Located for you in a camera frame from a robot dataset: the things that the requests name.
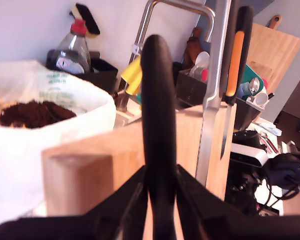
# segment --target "kitchen knife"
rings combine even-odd
[[[244,70],[246,68],[246,62],[248,57],[252,24],[254,18],[254,9],[250,6],[242,6],[239,8],[234,45],[231,56],[231,63],[228,75],[228,84],[225,93],[225,102],[227,103],[226,120],[223,130],[221,158],[225,153],[228,129],[231,117],[232,106],[236,102],[239,86],[242,82]]]
[[[208,176],[216,114],[219,111],[222,94],[224,92],[224,88],[220,87],[221,85],[224,86],[224,73],[228,72],[231,59],[232,44],[228,44],[230,41],[229,38],[231,37],[226,38],[226,34],[228,34],[227,27],[232,29],[232,26],[235,26],[235,22],[233,22],[232,18],[230,18],[230,12],[232,16],[233,13],[237,12],[235,10],[237,8],[237,2],[237,0],[218,0],[216,2],[214,28],[218,29],[218,31],[213,31],[212,33],[208,82],[203,98],[203,121],[195,173],[196,179],[203,186],[206,185]],[[224,71],[222,65],[228,66],[226,71]]]

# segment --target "soil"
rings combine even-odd
[[[0,125],[36,129],[75,117],[76,114],[54,102],[30,101],[5,108],[0,115]]]

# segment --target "spoon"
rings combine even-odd
[[[278,137],[280,137],[282,135],[282,131],[280,129],[276,128],[275,126],[266,126],[261,123],[255,122],[255,121],[253,121],[252,123],[262,127],[263,129],[267,130],[268,132],[272,133],[273,135],[276,135]]]
[[[260,88],[260,81],[257,77],[253,78],[250,82],[249,90],[252,95],[256,94]]]
[[[272,141],[268,138],[268,135],[267,135],[266,132],[261,131],[261,132],[260,132],[260,136],[263,137],[263,138],[268,142],[268,144],[270,145],[270,147],[273,149],[273,151],[274,151],[276,154],[279,153],[278,149],[275,147],[275,145],[272,143]]]

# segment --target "red bottle cap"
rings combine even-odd
[[[74,34],[86,35],[87,28],[85,23],[85,20],[75,19],[75,22],[71,25],[71,32]]]

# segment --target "knife handle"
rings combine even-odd
[[[238,73],[240,66],[240,58],[242,47],[244,44],[245,33],[243,31],[237,31],[234,36],[233,50],[231,55],[230,69],[228,75],[228,84],[226,87],[225,95],[232,97],[237,90]]]
[[[239,87],[242,82],[242,78],[246,68],[246,62],[248,57],[251,32],[252,32],[252,24],[254,19],[254,9],[251,6],[242,6],[239,8],[236,20],[236,28],[235,32],[242,31],[244,32],[241,57],[238,69],[238,78],[236,81],[236,89],[235,93],[232,96],[225,96],[225,102],[231,106],[233,106],[236,102],[236,97],[238,95]]]
[[[238,0],[232,0],[230,11],[229,11],[225,41],[224,41],[224,50],[222,55],[220,87],[219,87],[220,98],[222,98],[227,85],[229,66],[231,62],[232,50],[233,50],[233,45],[235,40],[237,16],[238,16]]]
[[[152,206],[153,239],[176,239],[175,92],[171,54],[163,37],[151,35],[147,38],[140,64],[143,147],[146,185]]]

